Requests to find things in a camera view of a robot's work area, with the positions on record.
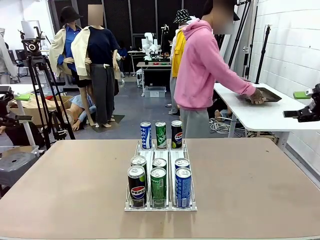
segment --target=pepsi logo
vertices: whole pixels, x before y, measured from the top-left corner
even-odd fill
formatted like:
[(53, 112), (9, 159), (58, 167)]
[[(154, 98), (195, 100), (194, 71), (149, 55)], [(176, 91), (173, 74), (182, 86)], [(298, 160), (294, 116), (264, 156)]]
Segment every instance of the pepsi logo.
[(136, 186), (131, 189), (131, 194), (135, 199), (143, 199), (145, 192), (146, 188), (144, 186)]
[(174, 139), (178, 142), (178, 143), (181, 143), (182, 142), (182, 135), (183, 133), (182, 132), (179, 132), (178, 134), (176, 134), (174, 136)]

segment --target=soda can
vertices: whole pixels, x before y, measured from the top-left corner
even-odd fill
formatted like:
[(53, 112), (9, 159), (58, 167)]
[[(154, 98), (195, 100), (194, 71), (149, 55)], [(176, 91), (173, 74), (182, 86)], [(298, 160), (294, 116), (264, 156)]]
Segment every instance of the soda can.
[(175, 199), (178, 208), (189, 208), (191, 198), (191, 170), (180, 167), (175, 170)]
[(178, 158), (175, 160), (174, 162), (174, 165), (175, 165), (175, 169), (178, 169), (178, 168), (190, 168), (190, 162), (188, 159), (186, 158)]
[(167, 171), (156, 167), (150, 172), (153, 207), (162, 209), (166, 206), (167, 198)]
[(157, 122), (155, 124), (156, 146), (158, 149), (167, 148), (167, 130), (165, 122)]
[(152, 168), (163, 168), (167, 171), (167, 161), (163, 158), (156, 158), (153, 160)]
[(128, 169), (130, 196), (134, 208), (143, 208), (147, 204), (146, 173), (142, 166), (131, 166)]
[[(147, 160), (144, 156), (134, 156), (131, 158), (131, 166), (141, 166), (144, 168), (145, 175), (148, 176)], [(145, 178), (146, 192), (148, 191), (148, 178)]]
[(172, 148), (180, 149), (182, 147), (182, 121), (176, 120), (171, 123), (171, 131), (172, 131)]
[(140, 124), (141, 129), (141, 139), (142, 139), (142, 148), (151, 149), (152, 147), (152, 138), (151, 138), (151, 123), (142, 122)]

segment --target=person in pink hoodie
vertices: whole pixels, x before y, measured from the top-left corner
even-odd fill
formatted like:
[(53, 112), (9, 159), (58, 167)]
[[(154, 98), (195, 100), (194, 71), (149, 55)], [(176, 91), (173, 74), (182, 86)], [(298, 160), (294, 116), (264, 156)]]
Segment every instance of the person in pink hoodie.
[(180, 106), (185, 138), (207, 138), (210, 135), (207, 108), (213, 105), (216, 81), (235, 93), (250, 96), (255, 104), (262, 104), (265, 100), (258, 89), (230, 70), (213, 35), (223, 32), (233, 20), (235, 4), (235, 0), (207, 0), (202, 19), (183, 29), (186, 45), (174, 99)]

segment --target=pink hoodie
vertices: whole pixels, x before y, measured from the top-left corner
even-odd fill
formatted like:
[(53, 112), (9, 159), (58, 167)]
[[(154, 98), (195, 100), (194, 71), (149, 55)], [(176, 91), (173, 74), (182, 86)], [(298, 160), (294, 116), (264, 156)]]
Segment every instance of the pink hoodie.
[(216, 80), (238, 94), (254, 94), (256, 88), (229, 69), (208, 22), (197, 19), (185, 27), (186, 45), (179, 68), (174, 99), (183, 109), (205, 109), (213, 105)]

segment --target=beverage dispenser rack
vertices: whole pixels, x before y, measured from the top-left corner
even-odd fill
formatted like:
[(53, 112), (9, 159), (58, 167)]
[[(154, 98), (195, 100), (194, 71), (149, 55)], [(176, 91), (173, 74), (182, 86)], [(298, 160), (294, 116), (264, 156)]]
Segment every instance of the beverage dispenser rack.
[[(133, 202), (130, 196), (129, 184), (126, 186), (126, 201), (125, 208), (126, 212), (152, 212), (152, 211), (197, 211), (195, 187), (194, 187), (194, 176), (191, 177), (191, 196), (190, 196), (190, 207), (179, 208), (177, 207), (176, 201), (176, 166), (175, 161), (179, 158), (186, 158), (190, 160), (188, 154), (187, 143), (183, 141), (182, 148), (172, 149), (171, 141), (167, 141), (166, 149), (158, 149), (154, 143), (152, 148), (143, 149), (142, 144), (138, 141), (135, 149), (135, 156), (144, 156), (146, 158), (147, 173), (146, 181), (148, 182), (146, 204), (142, 208), (134, 208)], [(150, 172), (152, 170), (153, 160), (162, 158), (166, 160), (167, 173), (166, 173), (166, 201), (164, 208), (153, 207), (152, 193), (151, 193), (151, 178)], [(192, 163), (190, 162), (190, 170), (192, 174)]]

